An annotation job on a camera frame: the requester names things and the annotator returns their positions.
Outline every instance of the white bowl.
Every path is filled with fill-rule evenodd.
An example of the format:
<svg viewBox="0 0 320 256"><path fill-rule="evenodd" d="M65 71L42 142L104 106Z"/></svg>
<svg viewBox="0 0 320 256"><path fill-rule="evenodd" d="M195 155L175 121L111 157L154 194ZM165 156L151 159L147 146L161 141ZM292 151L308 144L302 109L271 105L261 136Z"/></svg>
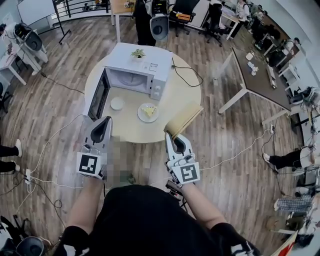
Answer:
<svg viewBox="0 0 320 256"><path fill-rule="evenodd" d="M110 102L110 106L113 110L122 110L124 104L124 100L120 97L114 97Z"/></svg>

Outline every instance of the wooden floor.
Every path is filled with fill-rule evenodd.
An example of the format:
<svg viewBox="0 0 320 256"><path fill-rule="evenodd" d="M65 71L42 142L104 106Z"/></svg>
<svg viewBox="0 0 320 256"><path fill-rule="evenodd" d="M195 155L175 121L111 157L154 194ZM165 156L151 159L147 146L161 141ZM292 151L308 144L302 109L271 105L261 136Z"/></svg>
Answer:
<svg viewBox="0 0 320 256"><path fill-rule="evenodd" d="M122 42L136 44L134 20L121 17L120 24ZM116 29L111 26L109 17L74 20L64 23L63 26L65 30L71 29L72 33L66 37L62 46L58 44L62 36L60 30L42 35L49 58L42 71L61 84L84 91L92 68L115 46ZM230 159L250 146L255 138L269 128L269 125L262 126L261 121L280 110L260 97L246 94L224 114L218 114L218 109L241 89L240 76L235 63L227 68L218 81L213 80L212 71L223 63L232 47L247 51L252 48L252 40L252 36L242 28L234 40L224 39L220 48L214 40L211 40L210 44L206 43L204 36L199 35L196 30L191 30L189 35L181 32L179 37L175 37L174 31L170 31L167 49L195 68L204 80L201 85L201 105L204 111L186 130L201 168ZM164 48L165 45L165 41L157 42L159 47ZM21 139L24 150L22 158L4 159L17 161L25 172L26 168L33 170L36 167L48 139L73 117L82 113L84 96L56 85L40 74L31 76L30 69L23 70L21 75L27 81L27 86L13 79L14 97L9 103L8 114L1 114L0 134L5 146L13 146L17 138ZM48 144L37 170L33 173L34 177L81 187L83 178L75 174L75 165L82 134L80 116ZM234 160L204 170L201 181L197 183L236 230L256 244L264 255L274 252L282 238L265 228L268 217L277 216L273 205L281 196L275 176L261 157L261 147L269 138L270 134L266 132L252 148ZM283 116L278 119L276 134L265 145L264 151L269 154L275 151L276 154L283 155L301 145L301 134L293 133L289 120ZM164 142L122 142L118 155L121 156L120 162L126 164L126 168L121 167L121 170L126 171L110 173L108 186L117 186L127 173L133 173L140 184L160 181L153 186L164 188L166 180L163 179L168 177L164 166L167 157ZM284 192L292 195L294 178L282 175L279 180ZM61 199L63 206L57 211L66 223L68 212L80 189L39 183L53 202ZM0 194L12 187L11 175L0 177ZM0 214L11 220L27 194L26 185L22 183L11 193L0 196ZM26 199L18 216L29 218L35 234L53 243L63 231L54 207L40 188L36 188Z"/></svg>

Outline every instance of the black shirt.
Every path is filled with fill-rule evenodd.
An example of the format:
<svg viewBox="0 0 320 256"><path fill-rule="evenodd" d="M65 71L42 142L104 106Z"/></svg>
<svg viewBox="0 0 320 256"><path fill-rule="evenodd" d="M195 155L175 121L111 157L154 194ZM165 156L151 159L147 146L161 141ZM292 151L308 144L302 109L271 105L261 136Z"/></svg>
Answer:
<svg viewBox="0 0 320 256"><path fill-rule="evenodd" d="M239 244L246 240L230 224L208 230L163 190L130 185L107 194L91 234L67 227L54 255L222 256Z"/></svg>

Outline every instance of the white plate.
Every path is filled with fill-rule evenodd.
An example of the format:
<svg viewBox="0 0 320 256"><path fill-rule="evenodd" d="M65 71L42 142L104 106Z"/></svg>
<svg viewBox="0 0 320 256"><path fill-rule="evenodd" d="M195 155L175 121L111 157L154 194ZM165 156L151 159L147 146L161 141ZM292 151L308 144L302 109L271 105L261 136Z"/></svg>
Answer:
<svg viewBox="0 0 320 256"><path fill-rule="evenodd" d="M114 97L110 102L110 106L113 110L122 110L124 104L124 100L120 97Z"/></svg>
<svg viewBox="0 0 320 256"><path fill-rule="evenodd" d="M156 106L152 103L143 103L138 108L138 111L137 111L137 114L138 114L138 117L140 118L140 120L145 123L152 123L152 122L156 121L159 116L158 108L156 108L155 111L153 112L153 115L151 117L149 117L147 115L147 113L142 110L142 108L146 108L146 107L156 107Z"/></svg>

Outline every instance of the power strip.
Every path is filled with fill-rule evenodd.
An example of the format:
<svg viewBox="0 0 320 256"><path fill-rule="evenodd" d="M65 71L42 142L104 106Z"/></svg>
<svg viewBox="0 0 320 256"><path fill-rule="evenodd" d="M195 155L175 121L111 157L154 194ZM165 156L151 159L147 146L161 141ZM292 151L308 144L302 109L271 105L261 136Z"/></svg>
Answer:
<svg viewBox="0 0 320 256"><path fill-rule="evenodd" d="M276 128L274 127L273 124L271 124L271 125L270 125L270 130L269 130L270 134L271 134L271 135L274 135L274 134L275 134L275 131L276 131Z"/></svg>
<svg viewBox="0 0 320 256"><path fill-rule="evenodd" d="M30 169L26 169L25 171L25 183L27 185L30 185L30 180L31 180L31 170Z"/></svg>

